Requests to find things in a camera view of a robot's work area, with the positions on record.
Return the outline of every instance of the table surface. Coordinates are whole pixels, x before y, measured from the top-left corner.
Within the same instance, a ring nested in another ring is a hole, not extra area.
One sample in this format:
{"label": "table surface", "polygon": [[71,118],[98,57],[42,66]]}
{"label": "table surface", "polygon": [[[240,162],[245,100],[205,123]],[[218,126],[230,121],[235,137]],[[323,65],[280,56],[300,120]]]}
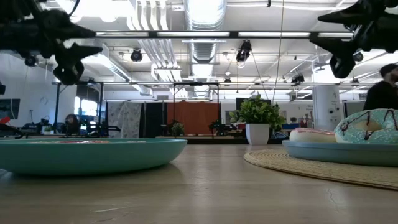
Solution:
{"label": "table surface", "polygon": [[[269,146],[278,149],[281,146]],[[243,160],[246,145],[188,145],[130,174],[0,173],[0,223],[393,223],[398,192],[285,174]]]}

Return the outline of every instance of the window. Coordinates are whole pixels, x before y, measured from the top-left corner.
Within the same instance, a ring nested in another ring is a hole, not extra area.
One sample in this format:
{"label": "window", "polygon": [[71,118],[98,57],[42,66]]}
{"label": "window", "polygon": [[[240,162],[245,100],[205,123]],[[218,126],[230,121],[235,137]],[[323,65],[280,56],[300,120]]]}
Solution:
{"label": "window", "polygon": [[90,100],[81,101],[81,114],[96,116],[97,115],[97,103]]}
{"label": "window", "polygon": [[75,97],[75,111],[74,114],[79,114],[79,107],[80,107],[80,97]]}

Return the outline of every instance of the round placemat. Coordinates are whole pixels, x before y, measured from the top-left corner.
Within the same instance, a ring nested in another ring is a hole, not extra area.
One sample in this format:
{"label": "round placemat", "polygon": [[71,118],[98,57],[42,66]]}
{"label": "round placemat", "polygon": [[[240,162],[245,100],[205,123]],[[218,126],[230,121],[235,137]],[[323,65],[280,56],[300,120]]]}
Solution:
{"label": "round placemat", "polygon": [[244,155],[251,164],[326,180],[398,190],[398,168],[318,162],[290,157],[285,150],[252,151]]}

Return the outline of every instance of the teal plate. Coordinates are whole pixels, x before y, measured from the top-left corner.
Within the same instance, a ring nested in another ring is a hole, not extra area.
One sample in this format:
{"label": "teal plate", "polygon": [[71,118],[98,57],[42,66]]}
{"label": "teal plate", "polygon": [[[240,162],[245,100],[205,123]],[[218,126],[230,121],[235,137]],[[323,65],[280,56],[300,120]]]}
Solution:
{"label": "teal plate", "polygon": [[[55,143],[95,140],[109,143]],[[183,151],[186,144],[187,140],[181,139],[4,140],[0,141],[0,169],[29,175],[129,172],[167,164]]]}
{"label": "teal plate", "polygon": [[322,162],[398,167],[398,145],[283,141],[290,156]]}

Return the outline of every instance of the green leaves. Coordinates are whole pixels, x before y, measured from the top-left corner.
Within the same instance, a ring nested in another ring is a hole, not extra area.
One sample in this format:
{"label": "green leaves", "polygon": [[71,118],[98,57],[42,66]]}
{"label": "green leaves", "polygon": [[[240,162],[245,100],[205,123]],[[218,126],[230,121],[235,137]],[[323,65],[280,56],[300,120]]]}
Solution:
{"label": "green leaves", "polygon": [[261,95],[256,99],[244,100],[241,109],[230,111],[231,122],[243,122],[246,124],[269,124],[272,129],[282,127],[285,119],[279,116],[279,107],[268,105],[261,101]]}

